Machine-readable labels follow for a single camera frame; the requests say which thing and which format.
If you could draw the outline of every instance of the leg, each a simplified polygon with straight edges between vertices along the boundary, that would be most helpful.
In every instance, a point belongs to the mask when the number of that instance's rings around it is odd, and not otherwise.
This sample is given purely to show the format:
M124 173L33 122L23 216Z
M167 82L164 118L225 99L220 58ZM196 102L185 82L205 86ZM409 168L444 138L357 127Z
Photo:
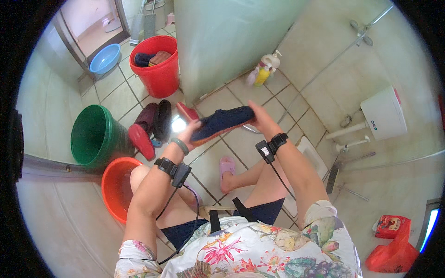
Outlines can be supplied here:
M136 192L138 186L147 175L148 171L150 171L150 167L146 165L141 165L133 169L130 175L130 185L133 192ZM186 196L186 198L189 198L191 194L193 197L193 202L195 202L193 194L187 188L179 188L171 199L164 213L156 221L158 228L163 229L180 225L196 218L196 213L192 211L191 208L184 202L184 200L181 198L181 194Z
M235 176L233 176L231 172L224 172L222 174L223 181L221 184L221 192L227 194L240 187L256 185L265 165L266 162L264 160L260 160L246 172Z
M291 185L279 162L275 160L272 164L283 179L284 184L290 188ZM244 202L247 208L277 201L288 194L272 167L267 165L264 160L260 160L252 168L240 175L232 176L230 172L225 172L222 177L221 191L223 193L224 191L228 193L236 188L256 184L249 198Z

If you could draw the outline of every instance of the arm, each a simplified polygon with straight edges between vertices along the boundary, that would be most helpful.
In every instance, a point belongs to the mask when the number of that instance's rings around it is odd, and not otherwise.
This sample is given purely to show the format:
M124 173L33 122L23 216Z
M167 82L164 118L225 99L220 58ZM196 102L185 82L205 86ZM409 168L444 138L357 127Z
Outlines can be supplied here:
M266 110L249 101L249 106L255 112L256 122L254 125L264 134L266 141L284 131L269 116ZM328 200L323 182L317 172L304 155L288 139L287 143L280 146L276 153L278 161L283 168L286 177L291 184L299 214L299 227L303 226L304 216L309 207L319 200Z
M193 149L190 137L200 125L201 122L193 121L178 136L190 151ZM184 152L176 143L170 143L160 157L178 165L184 159ZM143 242L156 254L156 217L174 191L170 182L170 176L159 170L157 165L150 169L131 199L123 242L129 239Z

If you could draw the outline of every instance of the doorway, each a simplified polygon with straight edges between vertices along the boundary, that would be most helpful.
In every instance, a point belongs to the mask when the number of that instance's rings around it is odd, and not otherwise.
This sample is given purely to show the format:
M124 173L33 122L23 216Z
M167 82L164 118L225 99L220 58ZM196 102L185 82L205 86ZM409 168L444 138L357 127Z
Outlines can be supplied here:
M92 79L89 64L94 56L130 36L122 0L67 0L53 21L65 46Z

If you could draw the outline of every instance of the person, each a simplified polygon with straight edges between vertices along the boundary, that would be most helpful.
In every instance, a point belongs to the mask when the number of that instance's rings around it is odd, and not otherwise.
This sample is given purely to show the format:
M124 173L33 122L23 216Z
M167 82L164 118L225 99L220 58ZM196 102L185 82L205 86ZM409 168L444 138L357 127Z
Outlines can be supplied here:
M283 133L263 107L252 101L249 106L255 113L253 125L266 141ZM193 149L190 137L200 125L198 120L193 121L178 136L189 150ZM178 164L184 152L171 143L161 157ZM234 216L219 220L221 230L214 233L202 218L193 231L196 213L190 206L195 198L185 187L178 190L156 220L174 190L170 176L157 166L134 169L130 182L137 189L128 209L115 277L361 277L356 248L310 162L287 139L272 164L295 192L299 232L273 226L288 192L263 160L233 175L233 160L221 159L221 191L255 185L243 204L258 221L249 222L235 211ZM156 262L157 227L175 248L194 232L164 269Z

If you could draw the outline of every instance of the spray bottle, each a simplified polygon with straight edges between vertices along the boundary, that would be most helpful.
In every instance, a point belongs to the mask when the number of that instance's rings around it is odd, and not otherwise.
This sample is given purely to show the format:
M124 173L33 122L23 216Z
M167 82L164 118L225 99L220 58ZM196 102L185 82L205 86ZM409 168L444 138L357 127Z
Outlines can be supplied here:
M246 79L246 84L252 86L255 83L258 73L259 73L259 67L256 67L253 71L251 71L251 73L249 73L249 76Z

